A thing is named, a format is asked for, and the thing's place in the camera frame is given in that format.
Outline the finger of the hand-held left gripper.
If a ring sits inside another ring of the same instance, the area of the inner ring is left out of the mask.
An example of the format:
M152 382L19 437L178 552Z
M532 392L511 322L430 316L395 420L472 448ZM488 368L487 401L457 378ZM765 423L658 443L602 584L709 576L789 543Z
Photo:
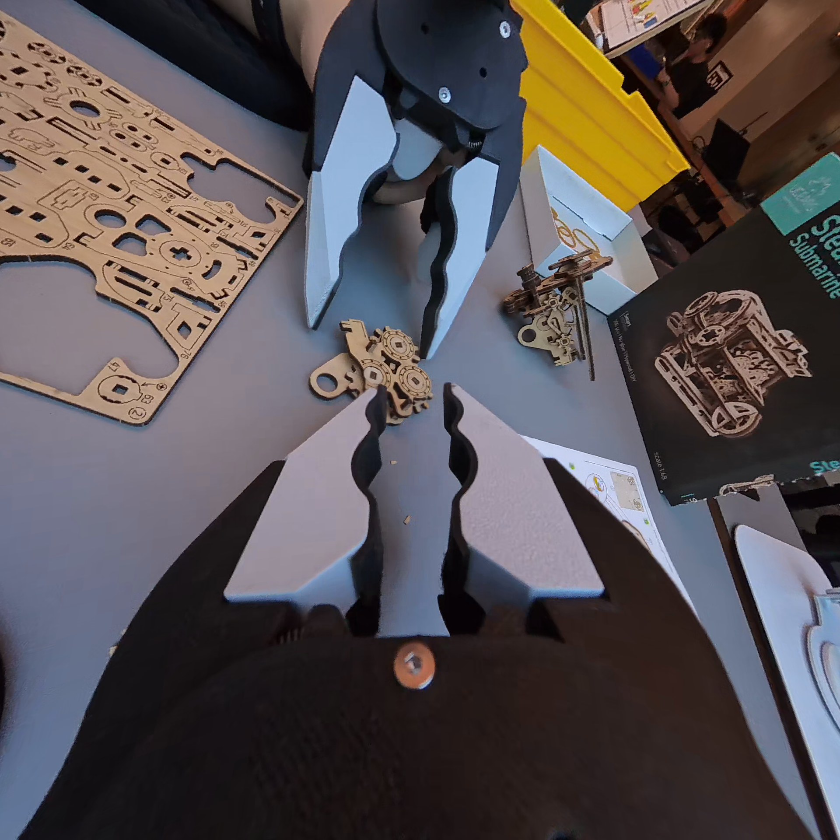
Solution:
M319 171L308 188L304 298L316 329L341 279L341 254L361 224L361 205L374 178L386 171L397 136L380 92L354 77Z
M421 331L425 359L443 341L486 257L498 169L496 163L450 167L427 190L418 248L419 279L431 282Z

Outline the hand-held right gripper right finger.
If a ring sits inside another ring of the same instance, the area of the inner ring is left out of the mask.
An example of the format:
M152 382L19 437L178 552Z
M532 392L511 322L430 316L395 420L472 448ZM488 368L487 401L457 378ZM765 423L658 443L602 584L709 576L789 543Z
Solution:
M495 606L600 596L604 584L540 452L456 384L444 386L451 509L439 610L475 634Z

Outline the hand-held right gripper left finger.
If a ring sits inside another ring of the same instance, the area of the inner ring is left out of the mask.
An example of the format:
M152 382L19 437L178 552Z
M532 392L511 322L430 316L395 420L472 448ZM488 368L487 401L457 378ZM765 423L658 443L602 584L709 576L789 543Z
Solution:
M229 602L333 605L355 635L377 634L382 531L370 485L382 467L383 386L294 449L224 590Z

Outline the wooden gear assembly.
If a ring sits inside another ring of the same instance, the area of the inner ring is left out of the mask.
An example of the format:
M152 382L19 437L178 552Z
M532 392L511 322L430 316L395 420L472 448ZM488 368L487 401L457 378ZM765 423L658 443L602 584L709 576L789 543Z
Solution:
M379 385L389 396L386 422L398 425L428 407L432 382L419 366L414 341L404 331L385 327L369 334L358 319L341 321L348 350L333 357L309 377L311 390L321 398L343 393L358 396Z

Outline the laser-cut wooden parts sheet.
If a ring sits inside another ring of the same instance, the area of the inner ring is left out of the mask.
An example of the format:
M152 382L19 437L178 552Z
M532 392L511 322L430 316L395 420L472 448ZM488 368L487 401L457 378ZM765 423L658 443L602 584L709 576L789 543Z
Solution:
M157 378L113 358L78 394L5 371L2 382L146 425L303 199L5 13L1 35L2 262L87 268L100 298L147 320L176 356ZM271 219L200 196L190 161L277 190Z

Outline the person's left forearm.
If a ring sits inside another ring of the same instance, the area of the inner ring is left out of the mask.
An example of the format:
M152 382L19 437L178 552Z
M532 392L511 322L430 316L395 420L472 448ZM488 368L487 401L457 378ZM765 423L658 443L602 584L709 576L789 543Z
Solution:
M279 76L286 124L306 129L322 48L347 1L253 1L255 26Z

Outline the grey desk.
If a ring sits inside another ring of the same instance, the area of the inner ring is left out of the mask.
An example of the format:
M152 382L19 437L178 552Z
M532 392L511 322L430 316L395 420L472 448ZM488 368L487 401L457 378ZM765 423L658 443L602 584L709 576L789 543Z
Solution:
M419 206L367 206L337 297L317 331L303 311L305 215L289 226L155 419L128 427L2 387L2 838L17 838L76 737L109 649L189 544L276 459L351 404L324 402L310 372L343 347L342 319L414 338L427 299L415 275ZM813 834L816 820L709 509L657 492L600 312L596 380L523 349L497 305L530 261L516 196L457 319L425 363L434 399L381 438L372 490L385 546L381 631L442 634L438 562L459 483L448 469L445 382L520 434L637 467L654 520L738 692L767 764Z

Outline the white instruction booklet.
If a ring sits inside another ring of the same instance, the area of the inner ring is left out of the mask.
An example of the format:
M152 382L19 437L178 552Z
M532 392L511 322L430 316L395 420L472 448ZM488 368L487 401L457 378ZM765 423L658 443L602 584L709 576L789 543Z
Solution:
M694 606L656 528L637 469L609 458L588 455L525 436L542 457L555 459L570 471L657 559L690 606Z

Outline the pile of tan rubber bands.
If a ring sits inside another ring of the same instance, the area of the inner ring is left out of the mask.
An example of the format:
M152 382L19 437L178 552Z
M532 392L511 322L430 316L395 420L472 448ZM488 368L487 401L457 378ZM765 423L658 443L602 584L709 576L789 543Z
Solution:
M556 232L563 245L572 249L575 253L591 252L596 258L602 256L597 243L583 229L571 227L564 222L553 206L551 207L551 214Z

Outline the white cardboard box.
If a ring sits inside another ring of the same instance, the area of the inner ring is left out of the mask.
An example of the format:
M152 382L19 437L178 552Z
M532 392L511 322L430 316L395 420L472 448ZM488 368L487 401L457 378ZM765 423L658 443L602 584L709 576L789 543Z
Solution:
M602 256L613 258L584 284L584 297L594 309L607 316L656 282L632 218L543 147L522 164L520 187L532 263L540 275L547 276L551 264L574 253L560 241L554 207L564 222L592 237Z

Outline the small wooden mechanical model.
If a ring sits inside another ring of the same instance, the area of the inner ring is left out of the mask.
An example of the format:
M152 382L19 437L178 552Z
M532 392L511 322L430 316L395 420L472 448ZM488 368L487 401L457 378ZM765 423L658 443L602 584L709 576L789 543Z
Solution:
M520 269L521 288L501 301L506 314L519 312L530 319L518 332L520 344L551 352L555 365L585 361L593 381L595 367L583 285L612 262L612 257L588 248L551 264L547 276L541 276L532 264Z

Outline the stack of yellow plastic bins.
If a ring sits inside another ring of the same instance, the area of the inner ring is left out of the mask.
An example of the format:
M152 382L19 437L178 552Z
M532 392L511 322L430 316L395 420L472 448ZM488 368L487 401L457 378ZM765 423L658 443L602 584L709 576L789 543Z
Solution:
M538 146L626 211L689 168L638 92L551 1L512 1L528 68L525 161Z

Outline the black cushioned pad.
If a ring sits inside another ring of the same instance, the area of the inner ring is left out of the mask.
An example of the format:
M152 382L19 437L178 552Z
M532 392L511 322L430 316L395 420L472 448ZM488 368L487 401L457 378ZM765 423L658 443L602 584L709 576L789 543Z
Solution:
M247 110L290 129L310 129L312 93L269 2L246 3L256 11L256 35L212 2L80 5Z

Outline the white printed paper sheet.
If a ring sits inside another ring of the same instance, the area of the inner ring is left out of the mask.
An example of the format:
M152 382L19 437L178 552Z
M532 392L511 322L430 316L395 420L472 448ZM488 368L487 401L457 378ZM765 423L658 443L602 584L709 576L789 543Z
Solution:
M600 5L607 58L622 55L648 39L705 11L711 1L606 1Z

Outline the black puzzle kit box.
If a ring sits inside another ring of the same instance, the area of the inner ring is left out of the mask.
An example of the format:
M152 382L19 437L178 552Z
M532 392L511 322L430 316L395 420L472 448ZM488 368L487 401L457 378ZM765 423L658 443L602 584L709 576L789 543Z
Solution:
M670 505L838 467L838 202L827 154L610 316Z

